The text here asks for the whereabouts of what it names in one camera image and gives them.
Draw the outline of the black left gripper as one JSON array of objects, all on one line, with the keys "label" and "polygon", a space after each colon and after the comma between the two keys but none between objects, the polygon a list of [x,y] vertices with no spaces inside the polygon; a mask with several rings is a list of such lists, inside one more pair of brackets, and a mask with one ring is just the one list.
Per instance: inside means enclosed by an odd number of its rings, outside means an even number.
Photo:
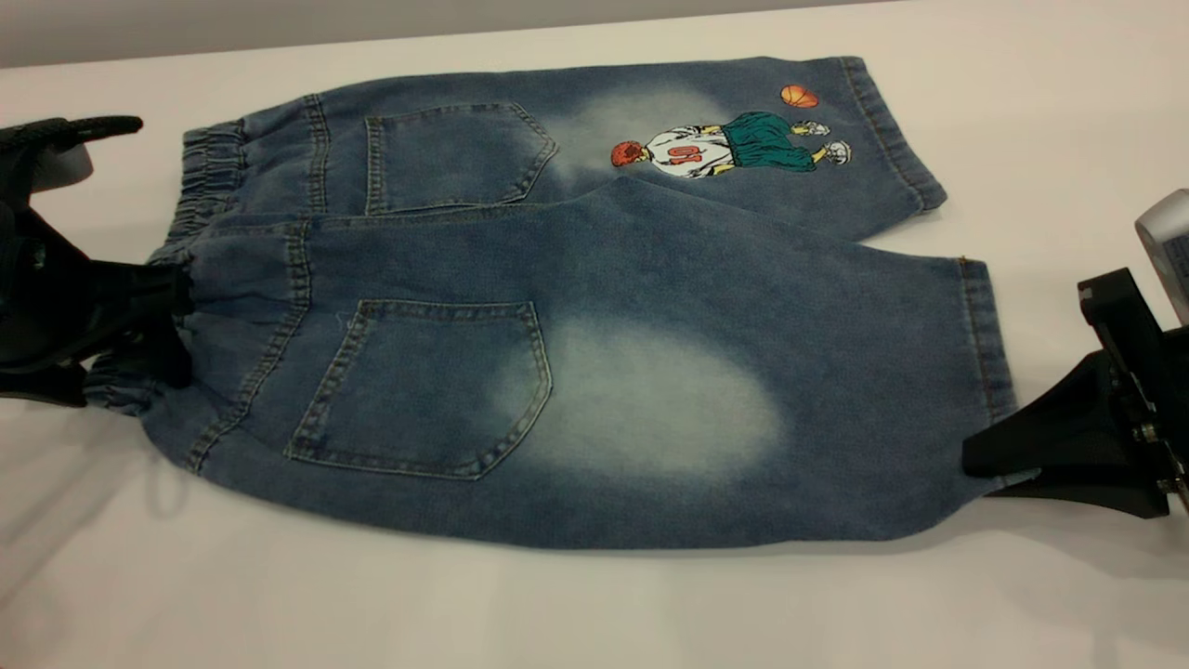
[{"label": "black left gripper", "polygon": [[174,264],[90,264],[29,203],[1,204],[1,398],[84,408],[84,365],[115,356],[165,384],[190,384],[177,318],[194,309]]}]

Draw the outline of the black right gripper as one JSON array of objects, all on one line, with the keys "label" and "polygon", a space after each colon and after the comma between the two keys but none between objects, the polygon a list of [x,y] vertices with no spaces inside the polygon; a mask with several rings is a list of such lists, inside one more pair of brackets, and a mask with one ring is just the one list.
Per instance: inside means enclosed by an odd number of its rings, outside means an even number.
[{"label": "black right gripper", "polygon": [[1156,322],[1130,269],[1078,283],[1103,343],[1039,398],[962,444],[969,476],[1004,479],[990,498],[1111,509],[1139,519],[1185,504],[1185,327]]}]

